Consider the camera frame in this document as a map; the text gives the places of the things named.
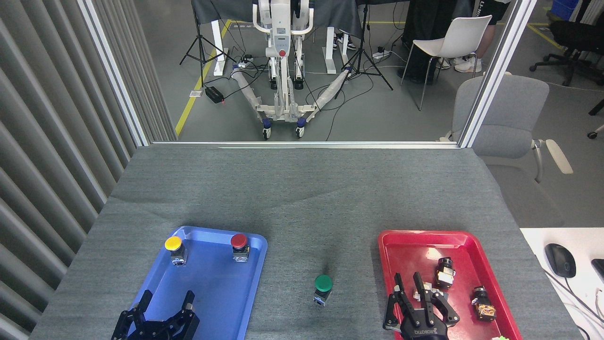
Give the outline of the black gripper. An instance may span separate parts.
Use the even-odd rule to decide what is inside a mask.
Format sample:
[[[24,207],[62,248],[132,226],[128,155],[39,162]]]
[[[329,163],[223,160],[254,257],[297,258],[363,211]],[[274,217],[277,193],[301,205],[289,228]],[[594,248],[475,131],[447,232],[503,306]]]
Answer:
[[[391,331],[401,331],[404,340],[448,340],[447,326],[455,326],[460,321],[459,315],[453,310],[442,293],[425,289],[419,272],[414,273],[414,284],[420,295],[424,308],[425,321],[416,327],[415,309],[408,299],[400,274],[394,275],[394,289],[389,295],[383,328]],[[402,319],[395,316],[394,307],[398,305]],[[434,306],[443,317],[436,319]]]
[[[119,314],[112,339],[192,340],[199,325],[199,318],[193,311],[194,293],[187,291],[181,310],[169,318],[168,323],[146,320],[144,313],[152,297],[151,291],[145,290],[136,306]]]

